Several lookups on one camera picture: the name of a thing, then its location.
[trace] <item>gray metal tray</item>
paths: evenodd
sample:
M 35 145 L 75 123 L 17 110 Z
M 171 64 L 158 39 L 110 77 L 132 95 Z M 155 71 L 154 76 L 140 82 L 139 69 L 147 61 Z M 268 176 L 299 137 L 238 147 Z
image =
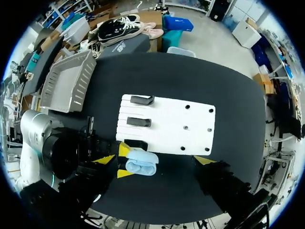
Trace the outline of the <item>gray metal tray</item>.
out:
M 44 83 L 40 107 L 64 113 L 81 111 L 95 65 L 91 50 L 55 63 Z

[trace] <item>pink shoe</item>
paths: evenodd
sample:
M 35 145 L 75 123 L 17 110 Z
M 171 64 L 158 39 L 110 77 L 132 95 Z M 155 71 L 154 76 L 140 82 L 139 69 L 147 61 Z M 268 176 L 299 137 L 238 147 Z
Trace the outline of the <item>pink shoe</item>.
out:
M 155 22 L 144 23 L 145 29 L 154 29 L 157 24 Z
M 144 29 L 143 34 L 147 35 L 149 37 L 150 40 L 154 40 L 157 39 L 159 37 L 161 37 L 164 34 L 164 31 L 161 29 Z

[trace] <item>folded towel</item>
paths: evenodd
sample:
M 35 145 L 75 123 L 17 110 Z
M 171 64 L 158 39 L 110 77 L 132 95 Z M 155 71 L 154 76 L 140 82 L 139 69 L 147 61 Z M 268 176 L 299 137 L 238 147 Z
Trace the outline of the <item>folded towel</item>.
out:
M 144 150 L 132 150 L 126 156 L 126 170 L 144 176 L 152 176 L 156 173 L 156 164 L 159 158 L 156 154 Z

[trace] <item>black table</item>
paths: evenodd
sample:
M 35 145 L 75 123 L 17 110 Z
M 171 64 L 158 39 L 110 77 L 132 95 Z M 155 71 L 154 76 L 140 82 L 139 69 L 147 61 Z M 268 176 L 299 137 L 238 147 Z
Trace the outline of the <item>black table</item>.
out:
M 215 63 L 167 53 L 137 53 L 97 61 L 83 111 L 50 112 L 65 126 L 81 129 L 86 116 L 102 137 L 115 139 L 123 94 L 155 95 L 216 107 L 213 148 L 207 158 L 224 160 L 231 171 L 256 188 L 263 157 L 265 108 L 261 87 Z M 150 224 L 186 223 L 222 213 L 205 196 L 190 156 L 157 154 L 152 177 L 132 175 L 112 181 L 92 208 L 119 219 Z

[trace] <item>white shoelace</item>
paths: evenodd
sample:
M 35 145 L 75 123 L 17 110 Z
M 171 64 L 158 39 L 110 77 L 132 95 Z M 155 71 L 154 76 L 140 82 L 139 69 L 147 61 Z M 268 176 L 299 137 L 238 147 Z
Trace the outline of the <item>white shoelace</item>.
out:
M 141 24 L 138 21 L 130 21 L 128 17 L 122 17 L 120 19 L 116 19 L 114 21 L 119 21 L 120 23 L 124 24 L 123 30 L 141 27 Z

